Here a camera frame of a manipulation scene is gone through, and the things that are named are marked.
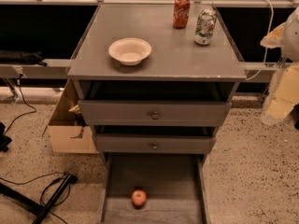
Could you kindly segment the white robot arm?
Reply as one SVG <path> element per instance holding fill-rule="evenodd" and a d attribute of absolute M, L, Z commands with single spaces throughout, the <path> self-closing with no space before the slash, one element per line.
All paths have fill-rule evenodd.
<path fill-rule="evenodd" d="M 283 121 L 299 104 L 299 7 L 278 27 L 266 35 L 260 45 L 281 48 L 284 58 L 292 61 L 282 74 L 277 74 L 263 105 L 262 123 L 274 125 Z"/>

